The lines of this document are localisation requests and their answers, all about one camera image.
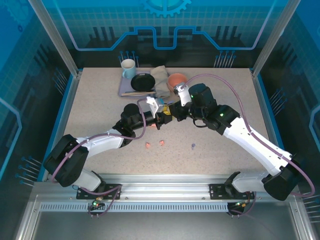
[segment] table surface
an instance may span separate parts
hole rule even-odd
[[[238,92],[249,124],[268,138],[248,68],[167,68],[167,71],[185,74],[188,79],[203,73],[225,78]],[[64,134],[75,138],[92,136],[115,125],[124,107],[137,101],[118,96],[121,74],[121,68],[83,69]],[[210,87],[218,104],[229,105],[240,113],[237,99],[222,82],[201,77],[190,86],[196,83]],[[141,132],[142,129],[135,131],[137,136]],[[150,149],[145,148],[147,142],[151,144]],[[181,122],[175,119],[159,131],[148,127],[143,138],[87,159],[85,168],[98,174],[232,174],[264,169],[239,145],[208,128],[195,127],[191,119]]]

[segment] towel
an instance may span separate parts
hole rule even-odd
[[[150,70],[150,74],[155,79],[154,89],[158,98],[165,99],[170,97],[170,90],[167,86],[168,73],[165,66],[157,66]]]

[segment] mug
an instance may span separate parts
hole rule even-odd
[[[123,69],[122,77],[132,79],[136,75],[136,62],[132,59],[125,59],[121,62]]]

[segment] orange bowl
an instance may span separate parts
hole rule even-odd
[[[186,83],[188,81],[188,78],[186,75],[183,75],[181,73],[173,73],[168,77],[168,88],[171,92],[174,91],[174,87],[180,83]]]

